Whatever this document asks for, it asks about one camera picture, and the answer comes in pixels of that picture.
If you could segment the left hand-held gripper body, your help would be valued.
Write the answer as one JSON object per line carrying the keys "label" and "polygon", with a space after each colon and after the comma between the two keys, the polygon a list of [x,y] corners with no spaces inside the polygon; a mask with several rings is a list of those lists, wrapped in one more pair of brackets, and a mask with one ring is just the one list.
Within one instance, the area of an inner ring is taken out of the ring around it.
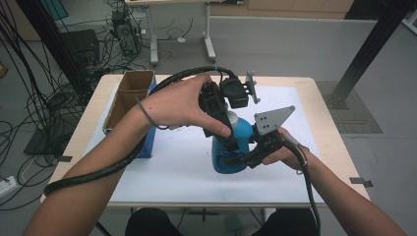
{"label": "left hand-held gripper body", "polygon": [[253,79],[254,72],[246,75],[246,81],[242,83],[237,76],[230,76],[219,84],[212,82],[203,86],[199,97],[201,108],[210,117],[223,124],[229,124],[227,108],[247,107],[249,96],[256,104],[261,100],[255,90],[256,81]]}

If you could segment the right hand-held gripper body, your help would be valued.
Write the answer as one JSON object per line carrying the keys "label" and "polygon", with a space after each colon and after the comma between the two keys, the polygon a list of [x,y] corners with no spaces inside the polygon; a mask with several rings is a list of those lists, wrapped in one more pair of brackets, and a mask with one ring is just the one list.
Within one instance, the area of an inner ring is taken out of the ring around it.
{"label": "right hand-held gripper body", "polygon": [[245,157],[245,162],[249,167],[255,168],[268,155],[283,147],[284,140],[278,132],[278,128],[294,111],[295,107],[291,105],[255,114],[254,135],[251,141],[257,145]]}

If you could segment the blue bottle white cap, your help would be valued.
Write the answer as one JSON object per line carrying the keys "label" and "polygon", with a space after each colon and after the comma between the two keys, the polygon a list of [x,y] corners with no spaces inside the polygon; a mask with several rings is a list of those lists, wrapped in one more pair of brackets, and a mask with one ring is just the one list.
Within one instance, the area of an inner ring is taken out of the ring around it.
{"label": "blue bottle white cap", "polygon": [[229,122],[232,126],[234,133],[234,138],[237,141],[238,149],[229,151],[226,147],[220,142],[216,137],[212,138],[211,145],[211,160],[213,169],[220,174],[233,174],[243,171],[247,168],[247,164],[243,163],[233,163],[231,165],[226,165],[222,162],[223,159],[240,157],[249,152],[249,139],[253,135],[252,125],[237,116],[235,112],[228,111],[227,116]]}

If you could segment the cardboard box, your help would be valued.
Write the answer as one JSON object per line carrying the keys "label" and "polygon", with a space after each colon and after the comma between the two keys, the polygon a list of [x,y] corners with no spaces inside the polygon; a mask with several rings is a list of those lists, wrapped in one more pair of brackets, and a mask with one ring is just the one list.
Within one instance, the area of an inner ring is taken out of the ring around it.
{"label": "cardboard box", "polygon": [[155,127],[150,124],[140,102],[148,97],[156,86],[154,71],[126,72],[110,98],[110,107],[105,115],[102,131],[117,138],[137,141],[136,158],[151,158]]}

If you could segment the person's right hand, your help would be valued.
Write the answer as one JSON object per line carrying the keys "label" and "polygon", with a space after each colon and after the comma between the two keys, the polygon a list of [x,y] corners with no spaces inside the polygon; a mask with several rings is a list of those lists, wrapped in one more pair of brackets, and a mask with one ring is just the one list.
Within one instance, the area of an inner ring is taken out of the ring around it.
{"label": "person's right hand", "polygon": [[[285,136],[290,137],[291,139],[294,139],[291,134],[284,128],[278,128],[278,132],[281,134],[281,136],[285,139]],[[308,154],[310,153],[310,150],[307,147],[304,146],[298,146],[297,148],[299,152],[304,156],[305,159],[307,159]],[[271,153],[266,158],[263,159],[262,164],[263,165],[270,165],[276,162],[283,162],[288,167],[297,170],[302,171],[301,165],[296,157],[296,155],[287,147],[282,147],[281,149]]]}

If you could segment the person's left hand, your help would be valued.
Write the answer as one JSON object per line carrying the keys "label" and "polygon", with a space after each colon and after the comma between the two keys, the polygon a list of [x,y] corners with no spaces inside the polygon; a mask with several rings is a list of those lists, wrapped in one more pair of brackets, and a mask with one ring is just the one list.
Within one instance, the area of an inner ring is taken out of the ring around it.
{"label": "person's left hand", "polygon": [[208,74],[174,83],[145,98],[141,102],[151,121],[160,126],[198,126],[216,135],[229,137],[231,130],[207,115],[199,105],[203,85],[211,83]]}

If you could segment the white table sheet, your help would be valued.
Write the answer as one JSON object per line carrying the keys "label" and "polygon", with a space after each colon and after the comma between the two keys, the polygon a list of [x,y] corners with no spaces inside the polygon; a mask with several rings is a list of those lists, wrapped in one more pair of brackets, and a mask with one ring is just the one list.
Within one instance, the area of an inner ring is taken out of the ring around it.
{"label": "white table sheet", "polygon": [[[291,135],[317,157],[319,149],[309,125],[301,93],[295,87],[257,86],[261,98],[234,110],[255,123],[254,114],[293,105],[283,123]],[[234,174],[217,173],[211,163],[211,138],[198,127],[156,129],[151,158],[130,163],[109,206],[284,206],[308,205],[305,180],[282,162],[259,165]]]}

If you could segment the light wooden table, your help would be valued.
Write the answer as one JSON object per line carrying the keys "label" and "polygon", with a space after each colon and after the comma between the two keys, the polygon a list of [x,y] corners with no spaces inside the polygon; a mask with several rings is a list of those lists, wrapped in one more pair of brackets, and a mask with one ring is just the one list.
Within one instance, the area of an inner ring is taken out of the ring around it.
{"label": "light wooden table", "polygon": [[[349,183],[349,178],[357,174],[351,157],[343,143],[340,134],[331,120],[328,109],[324,100],[319,93],[316,83],[310,78],[285,78],[285,77],[263,77],[261,86],[266,87],[295,87],[301,93],[301,101],[305,113],[313,132],[314,140],[320,152],[320,160],[344,183]],[[90,152],[105,137],[100,136],[95,139]],[[58,166],[53,177],[55,179],[67,178],[65,174],[76,165],[88,152],[76,152],[74,159],[66,164]],[[131,206],[109,206],[109,207],[131,207]],[[150,206],[144,205],[139,207],[180,207],[180,206]],[[245,205],[226,206],[195,206],[186,205],[185,207],[249,207]],[[254,207],[280,207],[280,206],[254,206]]]}

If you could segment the white desk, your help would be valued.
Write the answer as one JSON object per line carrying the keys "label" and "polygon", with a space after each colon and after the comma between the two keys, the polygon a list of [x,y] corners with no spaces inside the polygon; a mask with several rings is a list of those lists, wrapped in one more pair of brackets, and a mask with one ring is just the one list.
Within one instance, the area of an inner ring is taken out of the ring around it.
{"label": "white desk", "polygon": [[158,64],[158,41],[152,25],[152,10],[160,8],[166,16],[174,13],[186,14],[192,11],[205,18],[205,29],[203,40],[206,46],[208,59],[215,61],[216,55],[210,37],[210,3],[223,2],[224,0],[125,0],[130,7],[138,7],[145,11],[149,30],[149,62],[156,66]]}

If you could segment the person's right leg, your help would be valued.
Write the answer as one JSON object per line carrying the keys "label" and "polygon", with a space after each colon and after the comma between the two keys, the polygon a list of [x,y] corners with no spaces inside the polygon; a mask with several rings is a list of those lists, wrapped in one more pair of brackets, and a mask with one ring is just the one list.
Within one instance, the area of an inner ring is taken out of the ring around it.
{"label": "person's right leg", "polygon": [[318,236],[318,232],[308,208],[279,208],[251,236]]}

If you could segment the person's leg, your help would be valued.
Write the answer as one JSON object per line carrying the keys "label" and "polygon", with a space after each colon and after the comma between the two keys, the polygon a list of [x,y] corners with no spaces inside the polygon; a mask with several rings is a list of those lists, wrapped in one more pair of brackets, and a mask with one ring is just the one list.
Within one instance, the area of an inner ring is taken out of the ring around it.
{"label": "person's leg", "polygon": [[159,209],[145,207],[135,211],[129,218],[125,236],[183,236],[171,222],[168,214]]}
{"label": "person's leg", "polygon": [[318,236],[318,232],[308,208],[279,208],[251,236]]}

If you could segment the wooden cabinet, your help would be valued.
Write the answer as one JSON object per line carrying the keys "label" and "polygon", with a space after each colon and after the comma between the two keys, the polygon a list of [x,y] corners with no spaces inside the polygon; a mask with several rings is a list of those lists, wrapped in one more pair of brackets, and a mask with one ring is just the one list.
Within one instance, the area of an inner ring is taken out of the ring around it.
{"label": "wooden cabinet", "polygon": [[213,16],[343,19],[354,0],[239,0],[210,5]]}

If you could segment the person's left leg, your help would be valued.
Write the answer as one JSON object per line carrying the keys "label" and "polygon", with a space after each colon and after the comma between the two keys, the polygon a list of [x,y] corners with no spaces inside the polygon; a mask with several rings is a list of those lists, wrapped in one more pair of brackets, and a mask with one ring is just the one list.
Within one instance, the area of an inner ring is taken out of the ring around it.
{"label": "person's left leg", "polygon": [[159,209],[145,207],[135,211],[129,218],[125,236],[183,236],[171,222],[168,214]]}

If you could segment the black metal stand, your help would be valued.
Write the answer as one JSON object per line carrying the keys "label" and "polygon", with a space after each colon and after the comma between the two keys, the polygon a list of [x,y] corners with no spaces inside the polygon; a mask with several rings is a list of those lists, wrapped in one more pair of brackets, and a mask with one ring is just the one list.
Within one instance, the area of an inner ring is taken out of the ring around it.
{"label": "black metal stand", "polygon": [[93,94],[93,90],[41,0],[16,0],[16,2],[67,77],[78,97],[83,101],[88,101]]}
{"label": "black metal stand", "polygon": [[332,92],[325,96],[325,102],[329,109],[348,108],[346,104],[348,95],[353,91],[414,4],[417,5],[417,0],[391,0],[340,81]]}

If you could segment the black computer tower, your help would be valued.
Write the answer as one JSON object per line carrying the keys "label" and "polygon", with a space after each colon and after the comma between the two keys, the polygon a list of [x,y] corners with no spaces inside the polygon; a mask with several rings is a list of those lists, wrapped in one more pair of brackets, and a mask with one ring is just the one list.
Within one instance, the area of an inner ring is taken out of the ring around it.
{"label": "black computer tower", "polygon": [[140,53],[139,43],[127,11],[113,11],[111,22],[119,39],[122,54],[124,56],[138,55]]}

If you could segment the black box device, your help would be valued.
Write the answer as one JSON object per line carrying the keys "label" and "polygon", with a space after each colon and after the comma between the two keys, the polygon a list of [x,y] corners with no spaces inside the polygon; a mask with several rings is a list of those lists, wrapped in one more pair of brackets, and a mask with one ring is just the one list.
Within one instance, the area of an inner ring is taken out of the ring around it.
{"label": "black box device", "polygon": [[80,65],[98,64],[99,43],[93,29],[62,32],[61,36],[70,53]]}

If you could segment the dark floor plate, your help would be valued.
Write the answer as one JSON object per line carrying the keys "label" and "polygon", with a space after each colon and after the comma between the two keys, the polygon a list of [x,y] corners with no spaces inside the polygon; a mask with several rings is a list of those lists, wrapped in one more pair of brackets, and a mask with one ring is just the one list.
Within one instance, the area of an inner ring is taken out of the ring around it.
{"label": "dark floor plate", "polygon": [[54,124],[46,128],[37,127],[24,149],[24,154],[62,155],[66,149],[75,127],[69,124]]}

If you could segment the teal panel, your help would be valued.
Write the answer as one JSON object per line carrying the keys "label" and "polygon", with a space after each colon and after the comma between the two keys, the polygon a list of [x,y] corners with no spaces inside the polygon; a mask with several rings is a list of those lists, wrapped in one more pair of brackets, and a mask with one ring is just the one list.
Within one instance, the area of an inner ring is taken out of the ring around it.
{"label": "teal panel", "polygon": [[68,12],[61,0],[41,0],[41,3],[54,21],[61,20],[68,16]]}

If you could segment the white power strip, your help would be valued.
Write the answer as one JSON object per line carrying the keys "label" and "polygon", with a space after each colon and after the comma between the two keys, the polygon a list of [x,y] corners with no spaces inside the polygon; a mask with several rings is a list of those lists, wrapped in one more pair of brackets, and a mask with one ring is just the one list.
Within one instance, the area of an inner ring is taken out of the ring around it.
{"label": "white power strip", "polygon": [[0,198],[5,197],[18,188],[18,184],[14,176],[10,176],[0,181]]}

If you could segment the black floor frame under table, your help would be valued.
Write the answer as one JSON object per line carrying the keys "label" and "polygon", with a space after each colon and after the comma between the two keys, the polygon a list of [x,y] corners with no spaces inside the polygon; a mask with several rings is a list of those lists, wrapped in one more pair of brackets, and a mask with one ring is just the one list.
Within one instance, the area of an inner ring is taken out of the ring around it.
{"label": "black floor frame under table", "polygon": [[202,222],[207,221],[208,216],[217,216],[217,212],[209,211],[207,208],[203,207],[199,210],[190,210],[188,212],[189,215],[199,215],[202,218]]}

